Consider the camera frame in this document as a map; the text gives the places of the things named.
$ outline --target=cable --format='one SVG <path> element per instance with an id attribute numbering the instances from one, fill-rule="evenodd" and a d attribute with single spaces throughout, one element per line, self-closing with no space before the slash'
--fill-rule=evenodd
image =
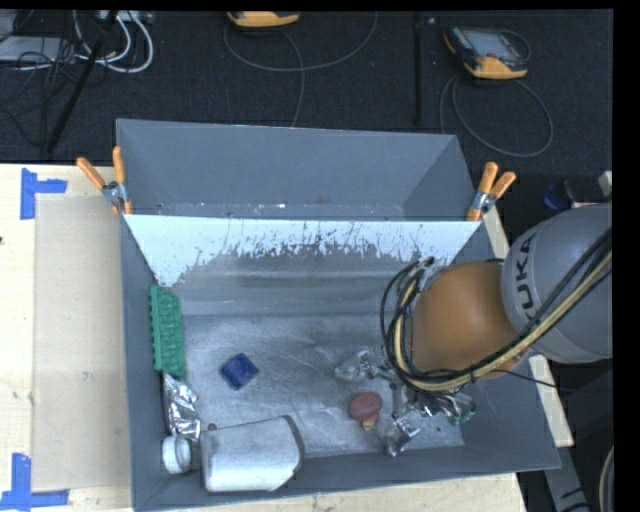
<path id="1" fill-rule="evenodd" d="M 340 57 L 339 59 L 330 61 L 330 62 L 325 62 L 322 64 L 316 64 L 313 66 L 305 66 L 302 60 L 302 54 L 300 53 L 300 50 L 298 49 L 298 46 L 296 45 L 295 41 L 291 38 L 291 36 L 289 36 L 289 34 L 287 34 L 286 32 L 283 32 L 282 34 L 284 35 L 284 37 L 287 39 L 287 41 L 289 41 L 289 43 L 291 44 L 291 46 L 293 47 L 293 50 L 296 52 L 296 56 L 298 57 L 298 67 L 294 67 L 294 68 L 284 68 L 284 67 L 272 67 L 272 66 L 264 66 L 262 64 L 257 64 L 255 62 L 251 62 L 248 59 L 245 59 L 244 57 L 242 57 L 240 54 L 238 54 L 229 44 L 229 26 L 230 25 L 225 25 L 224 27 L 224 31 L 223 31 L 223 40 L 224 40 L 224 44 L 227 47 L 227 49 L 229 50 L 229 52 L 236 57 L 238 60 L 240 60 L 241 62 L 247 64 L 248 66 L 251 66 L 253 68 L 256 69 L 260 69 L 262 71 L 272 71 L 272 72 L 276 72 L 276 73 L 293 73 L 293 72 L 298 72 L 301 74 L 300 77 L 300 93 L 298 95 L 298 104 L 296 106 L 296 112 L 294 114 L 293 117 L 293 121 L 291 123 L 291 127 L 294 127 L 298 121 L 298 117 L 300 115 L 300 110 L 302 108 L 302 100 L 304 97 L 304 89 L 305 89 L 305 76 L 304 73 L 305 71 L 312 71 L 312 70 L 316 70 L 316 69 L 324 69 L 324 68 L 328 68 L 331 66 L 335 66 L 337 64 L 340 64 L 348 59 L 350 59 L 351 57 L 353 57 L 356 53 L 358 53 L 362 48 L 364 48 L 364 46 L 367 44 L 367 42 L 369 41 L 369 39 L 371 38 L 371 36 L 373 35 L 373 33 L 376 30 L 377 27 L 377 23 L 378 23 L 378 12 L 375 11 L 373 14 L 373 23 L 371 25 L 371 29 L 369 30 L 369 33 L 367 34 L 367 36 L 363 39 L 363 41 L 355 48 L 355 50 L 349 52 L 347 55 Z"/>
<path id="2" fill-rule="evenodd" d="M 527 49 L 527 56 L 523 58 L 524 62 L 527 63 L 527 62 L 529 62 L 531 60 L 532 53 L 531 53 L 531 45 L 529 44 L 529 41 L 527 41 L 524 37 L 522 37 L 517 32 L 514 32 L 513 30 L 501 28 L 500 32 L 503 33 L 503 34 L 511 34 L 512 36 L 516 36 L 518 38 L 518 40 Z"/>
<path id="3" fill-rule="evenodd" d="M 541 155 L 547 149 L 549 149 L 549 146 L 551 146 L 551 143 L 553 142 L 553 136 L 554 136 L 554 128 L 553 128 L 553 121 L 551 119 L 551 114 L 549 113 L 549 110 L 545 106 L 545 104 L 542 101 L 542 99 L 528 85 L 526 85 L 521 80 L 511 80 L 512 82 L 515 82 L 520 87 L 522 87 L 525 91 L 527 91 L 533 97 L 533 99 L 538 103 L 538 105 L 540 105 L 540 107 L 542 108 L 542 111 L 545 114 L 546 120 L 547 120 L 547 124 L 548 124 L 548 127 L 549 127 L 549 135 L 547 137 L 547 141 L 545 142 L 545 144 L 540 149 L 538 149 L 536 151 L 531 151 L 531 152 L 517 153 L 517 152 L 514 152 L 514 151 L 508 151 L 506 149 L 499 148 L 498 146 L 495 146 L 495 145 L 491 144 L 486 139 L 480 137 L 480 135 L 478 135 L 469 126 L 469 124 L 464 120 L 464 118 L 462 117 L 462 114 L 460 113 L 460 108 L 458 107 L 458 100 L 457 100 L 458 83 L 460 81 L 460 77 L 462 77 L 462 76 L 463 76 L 462 73 L 460 73 L 458 75 L 454 75 L 452 78 L 449 79 L 449 81 L 445 84 L 444 88 L 442 89 L 442 94 L 440 95 L 440 112 L 439 112 L 439 114 L 440 114 L 440 131 L 441 131 L 441 133 L 445 133 L 445 131 L 444 131 L 444 99 L 446 97 L 447 91 L 449 90 L 449 88 L 451 88 L 451 103 L 452 103 L 453 108 L 455 110 L 455 113 L 456 113 L 456 115 L 458 117 L 458 120 L 462 123 L 464 128 L 478 142 L 480 142 L 481 144 L 487 146 L 489 149 L 497 151 L 498 153 L 502 153 L 503 155 L 513 156 L 513 157 L 517 157 L 517 158 L 532 158 L 532 157 Z"/>
<path id="4" fill-rule="evenodd" d="M 154 45 L 153 45 L 153 39 L 151 37 L 151 34 L 147 30 L 147 28 L 144 26 L 144 23 L 140 21 L 138 16 L 133 16 L 130 11 L 128 12 L 129 12 L 129 18 L 133 20 L 133 22 L 136 24 L 140 32 L 143 34 L 145 41 L 147 42 L 147 50 L 148 50 L 147 58 L 140 66 L 137 66 L 137 67 L 120 67 L 120 66 L 113 65 L 114 62 L 118 62 L 123 58 L 125 58 L 129 54 L 133 46 L 131 33 L 129 32 L 129 29 L 127 28 L 126 24 L 122 21 L 121 16 L 118 14 L 118 16 L 116 17 L 116 21 L 120 25 L 120 28 L 122 29 L 122 32 L 125 35 L 125 39 L 126 39 L 125 48 L 115 56 L 112 56 L 113 54 L 112 52 L 111 54 L 106 55 L 104 57 L 98 57 L 96 59 L 96 64 L 104 66 L 107 69 L 110 69 L 117 73 L 134 74 L 134 73 L 140 73 L 146 70 L 147 68 L 149 68 L 154 58 Z M 76 9 L 72 11 L 72 15 L 73 15 L 73 21 L 74 21 L 74 30 L 78 39 L 80 40 L 81 47 L 85 52 L 91 53 L 91 48 L 89 47 L 87 42 L 84 40 L 84 36 L 80 29 L 80 23 L 78 21 L 78 15 L 77 15 Z M 82 60 L 89 60 L 89 56 L 83 55 L 81 53 L 76 54 L 76 57 Z"/>
<path id="5" fill-rule="evenodd" d="M 526 375 L 521 375 L 512 370 L 493 370 L 494 372 L 500 373 L 508 373 L 509 375 L 513 375 L 514 377 L 518 377 L 519 379 L 528 380 L 531 382 L 535 382 L 536 384 L 542 384 L 543 386 L 547 386 L 550 388 L 555 388 L 558 391 L 566 391 L 568 393 L 607 393 L 611 391 L 611 388 L 597 388 L 597 389 L 581 389 L 581 388 L 570 388 L 566 386 L 558 386 L 556 384 L 551 384 L 550 382 L 545 382 L 543 380 L 534 379 L 533 377 L 527 377 Z"/>
<path id="6" fill-rule="evenodd" d="M 44 50 L 43 47 L 41 47 L 41 51 L 39 52 L 34 50 L 23 52 L 22 54 L 20 54 L 20 57 L 18 57 L 18 60 L 16 62 L 16 67 L 14 69 L 17 71 L 37 71 L 39 69 L 51 69 L 54 66 L 58 67 L 60 65 L 64 66 L 66 64 L 70 64 L 71 63 L 70 57 L 73 57 L 73 55 L 70 54 L 69 52 L 69 49 L 71 48 L 71 43 L 66 42 L 65 44 L 63 44 L 63 40 L 64 39 L 60 39 L 60 42 L 58 43 L 58 53 L 56 54 L 55 57 L 49 57 L 47 54 L 43 53 L 43 50 Z M 32 66 L 22 66 L 21 65 L 22 59 L 24 59 L 27 56 L 38 56 L 38 57 L 41 57 L 46 62 L 42 64 L 34 64 Z"/>
<path id="7" fill-rule="evenodd" d="M 17 70 L 21 70 L 21 71 L 30 71 L 31 74 L 29 75 L 29 78 L 27 78 L 27 80 L 24 82 L 24 84 L 22 84 L 22 86 L 20 87 L 20 89 L 18 91 L 16 91 L 12 96 L 10 96 L 9 98 L 5 99 L 4 101 L 0 102 L 0 109 L 5 111 L 7 113 L 7 116 L 0 118 L 0 121 L 6 121 L 9 120 L 11 121 L 16 128 L 18 129 L 18 131 L 20 132 L 20 134 L 24 137 L 24 139 L 31 145 L 33 146 L 37 146 L 37 147 L 43 147 L 46 143 L 47 140 L 45 138 L 44 132 L 46 131 L 46 120 L 47 120 L 47 112 L 46 109 L 49 105 L 49 103 L 51 102 L 51 100 L 58 95 L 63 89 L 64 86 L 66 84 L 62 84 L 58 89 L 55 88 L 56 85 L 56 80 L 58 77 L 58 72 L 62 71 L 62 69 L 64 68 L 65 65 L 67 65 L 66 62 L 66 58 L 69 54 L 69 49 L 70 49 L 70 44 L 68 42 L 66 42 L 65 44 L 63 44 L 63 41 L 65 40 L 64 38 L 64 33 L 67 30 L 67 25 L 65 23 L 65 26 L 63 28 L 63 37 L 60 40 L 60 43 L 58 45 L 58 53 L 56 55 L 55 58 L 52 59 L 52 61 L 50 63 L 47 63 L 47 65 L 39 67 L 38 65 L 36 66 L 22 66 L 22 60 L 27 57 L 27 56 L 32 56 L 32 55 L 36 55 L 39 57 L 43 57 L 44 59 L 49 59 L 49 56 L 45 55 L 42 52 L 36 52 L 36 51 L 28 51 L 28 52 L 24 52 L 22 55 L 20 55 L 18 57 L 18 61 L 17 61 L 17 67 L 15 69 Z M 5 105 L 4 103 L 6 101 L 11 101 L 13 99 L 15 99 L 16 97 L 18 97 L 22 91 L 26 88 L 26 86 L 28 85 L 28 83 L 33 79 L 33 77 L 36 74 L 36 71 L 38 69 L 48 69 L 47 75 L 42 83 L 42 94 L 44 99 L 37 103 L 36 105 L 33 105 L 32 107 L 29 107 L 25 110 L 23 110 L 20 113 L 14 114 L 11 109 Z M 38 108 L 42 108 L 42 112 L 41 112 L 41 116 L 40 116 L 40 139 L 36 140 L 34 138 L 32 138 L 31 136 L 31 130 L 26 130 L 22 124 L 20 123 L 20 121 L 18 120 L 19 117 L 26 115 L 30 112 L 33 112 L 34 110 L 38 109 Z"/>
<path id="8" fill-rule="evenodd" d="M 22 22 L 20 23 L 20 25 L 17 24 L 18 21 L 18 15 L 16 14 L 16 17 L 13 18 L 13 26 L 11 28 L 11 30 L 9 32 L 7 32 L 6 34 L 2 34 L 0 35 L 0 43 L 6 41 L 7 39 L 9 39 L 11 36 L 15 35 L 17 32 L 20 31 L 20 29 L 22 29 L 22 27 L 24 27 L 27 22 L 31 19 L 31 17 L 33 16 L 33 13 L 35 12 L 35 9 L 29 9 L 29 13 L 25 16 L 25 19 L 22 20 Z"/>
<path id="9" fill-rule="evenodd" d="M 296 106 L 296 112 L 293 115 L 293 121 L 291 122 L 291 127 L 293 128 L 296 123 L 298 122 L 298 117 L 300 116 L 300 110 L 302 109 L 302 99 L 304 97 L 304 82 L 305 82 L 305 78 L 304 78 L 304 63 L 302 62 L 302 54 L 300 53 L 300 50 L 298 49 L 298 46 L 296 45 L 295 41 L 293 39 L 291 39 L 291 37 L 289 36 L 289 34 L 287 34 L 286 32 L 283 32 L 284 37 L 287 38 L 287 41 L 289 41 L 289 43 L 291 43 L 291 46 L 293 47 L 293 50 L 296 52 L 296 55 L 298 56 L 298 63 L 300 64 L 300 93 L 298 94 L 298 105 Z"/>
<path id="10" fill-rule="evenodd" d="M 578 304 L 593 288 L 595 288 L 605 277 L 611 272 L 611 248 L 612 248 L 612 230 L 607 229 L 598 239 L 581 255 L 574 263 L 571 269 L 565 274 L 564 278 L 558 283 L 551 294 L 547 297 L 540 309 L 534 317 L 522 329 L 521 333 L 503 349 L 495 352 L 491 356 L 475 363 L 464 370 L 440 369 L 427 372 L 416 372 L 410 368 L 407 361 L 410 357 L 403 353 L 403 332 L 404 322 L 400 319 L 403 317 L 405 308 L 411 306 L 411 302 L 416 297 L 418 291 L 416 284 L 421 276 L 416 279 L 407 281 L 403 289 L 399 289 L 400 299 L 396 306 L 394 318 L 388 330 L 383 329 L 384 346 L 387 352 L 387 358 L 401 378 L 406 379 L 411 387 L 418 391 L 444 391 L 447 389 L 462 386 L 468 382 L 473 382 L 477 378 L 495 371 L 505 362 L 511 360 L 516 355 L 522 353 L 530 345 L 542 335 L 544 335 L 555 323 L 557 323 L 568 311 Z M 566 288 L 573 277 L 578 273 L 580 268 L 592 259 L 594 255 L 598 258 L 597 267 L 582 276 L 581 281 L 576 288 L 551 312 L 543 319 L 543 316 L 551 309 L 555 300 Z M 407 267 L 406 272 L 413 271 L 418 263 L 414 263 Z M 397 280 L 401 273 L 394 276 Z M 384 302 L 387 293 L 383 294 L 383 302 L 381 304 L 381 315 L 384 314 Z"/>
<path id="11" fill-rule="evenodd" d="M 613 467 L 613 446 L 604 461 L 602 472 L 600 473 L 600 485 L 598 486 L 598 498 L 600 512 L 613 512 L 613 491 L 614 467 Z"/>
<path id="12" fill-rule="evenodd" d="M 90 56 L 91 58 L 89 59 L 89 62 L 82 70 L 82 75 L 80 76 L 80 79 L 78 80 L 75 87 L 73 88 L 70 98 L 65 103 L 62 113 L 58 116 L 56 125 L 53 128 L 53 133 L 51 134 L 51 138 L 48 141 L 46 146 L 46 151 L 48 155 L 53 154 L 53 150 L 56 147 L 56 144 L 58 143 L 60 136 L 62 135 L 62 131 L 64 130 L 64 127 L 66 126 L 67 121 L 69 120 L 69 117 L 73 112 L 73 109 L 78 101 L 78 98 L 80 97 L 80 94 L 82 93 L 84 84 L 89 79 L 89 75 L 91 74 L 91 71 L 93 71 L 94 69 L 96 57 L 102 51 L 102 47 L 107 37 L 109 36 L 109 32 L 115 22 L 117 15 L 118 15 L 117 9 L 109 9 L 107 14 L 107 26 L 108 26 L 107 30 L 101 31 L 101 34 L 98 37 L 98 40 L 94 43 L 93 48 L 91 50 L 91 56 Z"/>
<path id="13" fill-rule="evenodd" d="M 313 71 L 313 70 L 316 70 L 316 69 L 324 69 L 324 68 L 328 68 L 328 67 L 331 67 L 331 66 L 335 66 L 336 64 L 340 64 L 340 63 L 350 59 L 356 53 L 358 53 L 360 50 L 362 50 L 362 48 L 364 48 L 364 46 L 369 42 L 369 39 L 371 39 L 371 36 L 373 35 L 373 33 L 376 30 L 377 24 L 378 24 L 378 12 L 374 11 L 374 13 L 373 13 L 373 23 L 371 25 L 371 29 L 369 30 L 369 33 L 364 38 L 364 40 L 356 47 L 355 50 L 349 52 L 344 57 L 340 57 L 339 59 L 336 59 L 336 60 L 333 60 L 333 61 L 330 61 L 330 62 L 325 62 L 325 63 L 322 63 L 322 64 L 315 64 L 313 66 L 306 66 L 306 67 L 305 66 L 299 66 L 297 68 L 278 68 L 278 67 L 272 67 L 272 66 L 263 66 L 262 64 L 257 64 L 255 62 L 251 62 L 250 60 L 245 59 L 244 57 L 239 55 L 233 48 L 231 48 L 231 45 L 229 44 L 229 37 L 228 37 L 229 25 L 226 25 L 224 27 L 223 36 L 224 36 L 224 43 L 225 43 L 227 49 L 229 50 L 229 52 L 231 52 L 231 54 L 234 57 L 236 57 L 241 62 L 244 62 L 248 66 L 251 66 L 251 67 L 254 67 L 254 68 L 257 68 L 257 69 L 261 69 L 263 71 L 273 71 L 273 72 L 276 72 L 276 73 L 292 73 L 292 72 L 299 72 L 299 71 Z"/>
<path id="14" fill-rule="evenodd" d="M 380 332 L 382 333 L 382 337 L 383 339 L 387 338 L 387 328 L 384 324 L 384 314 L 385 314 L 385 305 L 387 302 L 387 296 L 389 295 L 389 292 L 391 291 L 391 288 L 393 288 L 393 284 L 400 279 L 400 277 L 408 274 L 412 269 L 414 269 L 416 266 L 418 265 L 418 263 L 412 263 L 411 265 L 408 265 L 406 267 L 404 267 L 403 269 L 399 270 L 392 278 L 391 281 L 389 281 L 389 283 L 387 284 L 386 288 L 384 289 L 384 291 L 382 292 L 382 300 L 380 301 Z"/>

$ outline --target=crumpled foil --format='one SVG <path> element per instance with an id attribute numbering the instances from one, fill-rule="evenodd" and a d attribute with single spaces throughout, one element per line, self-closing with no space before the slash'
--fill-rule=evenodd
<path id="1" fill-rule="evenodd" d="M 363 382 L 376 377 L 379 374 L 379 367 L 384 364 L 381 354 L 363 349 L 338 366 L 334 375 L 345 382 Z"/>
<path id="2" fill-rule="evenodd" d="M 167 428 L 174 436 L 193 442 L 200 438 L 200 417 L 195 410 L 198 396 L 184 382 L 164 373 L 164 403 Z"/>

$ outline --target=blue cube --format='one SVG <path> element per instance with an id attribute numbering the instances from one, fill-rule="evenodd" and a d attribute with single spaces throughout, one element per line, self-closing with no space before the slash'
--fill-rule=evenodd
<path id="1" fill-rule="evenodd" d="M 233 356 L 220 370 L 233 389 L 246 386 L 258 374 L 258 368 L 244 354 Z"/>

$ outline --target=wooden table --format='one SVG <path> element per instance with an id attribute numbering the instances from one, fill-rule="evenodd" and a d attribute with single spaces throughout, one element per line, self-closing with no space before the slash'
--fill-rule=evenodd
<path id="1" fill-rule="evenodd" d="M 67 181 L 64 194 L 36 195 L 31 220 L 20 220 L 23 167 Z M 98 170 L 114 179 L 113 168 Z M 55 510 L 131 509 L 117 219 L 75 166 L 0 164 L 0 180 L 0 491 L 11 485 L 11 454 L 22 453 L 34 492 L 71 490 Z M 496 255 L 506 255 L 495 209 L 485 222 Z M 544 358 L 531 364 L 552 382 Z M 539 391 L 557 446 L 571 446 L 557 392 Z M 515 474 L 278 499 L 260 510 L 467 512 L 470 503 L 526 510 Z"/>

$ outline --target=kuka logo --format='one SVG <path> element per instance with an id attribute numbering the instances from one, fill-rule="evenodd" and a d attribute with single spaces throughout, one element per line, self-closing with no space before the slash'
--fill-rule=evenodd
<path id="1" fill-rule="evenodd" d="M 531 288 L 529 287 L 529 273 L 527 272 L 527 264 L 529 263 L 529 249 L 531 240 L 536 234 L 533 233 L 529 238 L 522 242 L 519 249 L 519 259 L 516 260 L 516 290 L 520 295 L 522 309 L 527 318 L 531 320 L 532 316 L 528 310 L 533 308 L 533 297 L 531 296 Z"/>

